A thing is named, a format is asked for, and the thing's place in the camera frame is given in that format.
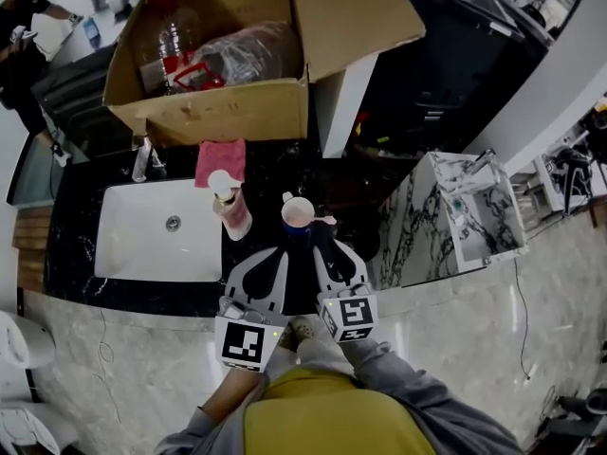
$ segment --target pink sponge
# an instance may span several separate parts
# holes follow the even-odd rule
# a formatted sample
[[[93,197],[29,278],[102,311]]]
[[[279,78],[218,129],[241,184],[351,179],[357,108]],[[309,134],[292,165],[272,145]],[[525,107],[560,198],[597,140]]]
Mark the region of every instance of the pink sponge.
[[[209,175],[218,170],[224,170],[231,178],[244,182],[246,160],[247,147],[242,138],[229,143],[203,141],[198,153],[194,185],[201,188],[208,187]]]

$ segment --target wooden panel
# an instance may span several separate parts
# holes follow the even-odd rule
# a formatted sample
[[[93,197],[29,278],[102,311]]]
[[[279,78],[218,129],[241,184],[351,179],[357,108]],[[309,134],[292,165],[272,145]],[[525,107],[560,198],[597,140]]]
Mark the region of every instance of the wooden panel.
[[[17,286],[45,293],[45,260],[44,251],[19,251]]]
[[[47,217],[32,217],[20,219],[17,216],[16,228],[48,228],[50,224],[50,216]]]
[[[597,204],[590,208],[590,218],[592,225],[595,228],[607,223],[607,206],[605,204]]]
[[[27,249],[19,251],[19,269],[23,271],[44,273],[45,260],[46,254],[44,251],[29,251]]]
[[[46,238],[48,236],[48,226],[46,227],[17,227],[14,238]]]
[[[21,209],[19,212],[17,212],[17,220],[29,219],[32,217],[48,217],[50,219],[52,212],[52,206],[46,206],[45,208]]]
[[[46,251],[46,238],[12,238],[12,246],[17,249]]]
[[[19,249],[17,285],[45,293],[46,239],[50,229],[52,207],[22,209],[12,236],[12,245]]]

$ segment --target person in black clothing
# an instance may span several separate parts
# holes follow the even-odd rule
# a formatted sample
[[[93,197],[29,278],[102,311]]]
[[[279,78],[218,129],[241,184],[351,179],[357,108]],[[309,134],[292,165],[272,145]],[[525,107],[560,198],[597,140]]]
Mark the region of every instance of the person in black clothing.
[[[31,86],[46,67],[46,58],[33,43],[31,20],[34,13],[43,13],[57,20],[69,20],[72,25],[82,17],[48,0],[4,0],[0,5],[0,87],[5,105],[13,108],[28,132],[49,147],[62,165],[70,155],[62,150],[46,126]]]

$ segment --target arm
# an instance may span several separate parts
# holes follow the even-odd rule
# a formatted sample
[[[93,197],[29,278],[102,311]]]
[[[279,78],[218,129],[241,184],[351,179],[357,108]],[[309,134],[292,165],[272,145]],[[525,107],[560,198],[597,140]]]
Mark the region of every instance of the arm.
[[[61,5],[50,4],[43,14],[56,20],[67,20],[72,15],[72,12],[67,11]]]
[[[3,63],[6,59],[9,58],[9,55],[13,52],[14,45],[7,45],[5,48],[0,50],[0,63]]]
[[[232,369],[209,400],[194,413],[188,427],[158,445],[156,455],[186,455],[235,411],[259,385],[260,373]]]
[[[440,381],[391,352],[390,344],[366,339],[340,344],[365,387],[402,403],[418,418],[433,446],[449,453],[521,455],[512,434],[478,409],[458,400]]]

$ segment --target white pump cap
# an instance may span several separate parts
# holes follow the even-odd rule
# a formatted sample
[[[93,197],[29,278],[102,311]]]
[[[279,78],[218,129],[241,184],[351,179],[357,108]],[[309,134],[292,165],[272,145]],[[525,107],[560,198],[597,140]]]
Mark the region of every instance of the white pump cap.
[[[240,187],[242,182],[232,178],[229,173],[224,170],[211,172],[209,175],[209,187],[220,200],[228,201],[234,193],[232,187]]]

